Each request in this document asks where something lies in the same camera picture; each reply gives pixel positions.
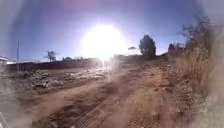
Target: tree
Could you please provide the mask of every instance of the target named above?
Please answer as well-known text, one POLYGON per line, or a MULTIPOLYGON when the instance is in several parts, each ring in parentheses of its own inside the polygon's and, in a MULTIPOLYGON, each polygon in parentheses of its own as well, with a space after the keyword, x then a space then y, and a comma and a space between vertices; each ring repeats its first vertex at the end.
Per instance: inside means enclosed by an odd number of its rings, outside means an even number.
POLYGON ((44 58, 47 58, 50 62, 56 61, 56 52, 47 51, 47 55, 44 58))
POLYGON ((149 35, 144 35, 140 40, 139 49, 142 55, 147 58, 152 59, 156 56, 155 41, 149 35))

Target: rock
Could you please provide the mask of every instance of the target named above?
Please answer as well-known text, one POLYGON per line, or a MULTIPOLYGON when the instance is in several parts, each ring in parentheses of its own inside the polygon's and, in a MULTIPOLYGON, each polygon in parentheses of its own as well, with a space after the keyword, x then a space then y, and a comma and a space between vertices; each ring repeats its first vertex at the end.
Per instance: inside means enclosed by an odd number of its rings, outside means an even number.
POLYGON ((42 85, 42 84, 37 84, 37 85, 34 85, 32 87, 33 90, 37 90, 37 89, 45 89, 47 88, 46 86, 42 85))

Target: dry vegetation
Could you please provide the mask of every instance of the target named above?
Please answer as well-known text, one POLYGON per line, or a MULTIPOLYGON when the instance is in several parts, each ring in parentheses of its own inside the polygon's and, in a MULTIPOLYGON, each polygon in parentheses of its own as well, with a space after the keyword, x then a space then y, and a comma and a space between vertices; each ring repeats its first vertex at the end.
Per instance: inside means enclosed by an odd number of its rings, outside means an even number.
POLYGON ((180 78, 187 79, 194 92, 206 94, 205 84, 209 72, 212 27, 207 18, 197 18, 197 24, 184 28, 187 37, 185 46, 172 44, 168 58, 174 72, 180 78))

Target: dry grass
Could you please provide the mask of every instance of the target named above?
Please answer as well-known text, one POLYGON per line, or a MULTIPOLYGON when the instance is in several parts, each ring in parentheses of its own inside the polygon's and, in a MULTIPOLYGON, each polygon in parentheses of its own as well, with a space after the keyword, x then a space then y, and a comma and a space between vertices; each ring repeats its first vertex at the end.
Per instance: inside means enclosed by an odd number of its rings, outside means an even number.
POLYGON ((201 47, 195 47, 186 50, 178 57, 172 58, 174 72, 181 79, 187 79, 191 88, 195 92, 204 93, 206 85, 203 81, 206 79, 208 72, 208 50, 201 47))

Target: utility pole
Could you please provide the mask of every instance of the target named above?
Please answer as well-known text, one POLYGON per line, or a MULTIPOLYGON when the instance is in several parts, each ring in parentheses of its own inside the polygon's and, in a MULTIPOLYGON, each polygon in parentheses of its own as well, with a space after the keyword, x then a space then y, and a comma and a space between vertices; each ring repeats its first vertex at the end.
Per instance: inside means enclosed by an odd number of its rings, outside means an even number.
POLYGON ((17 45, 17 72, 19 73, 19 41, 17 45))

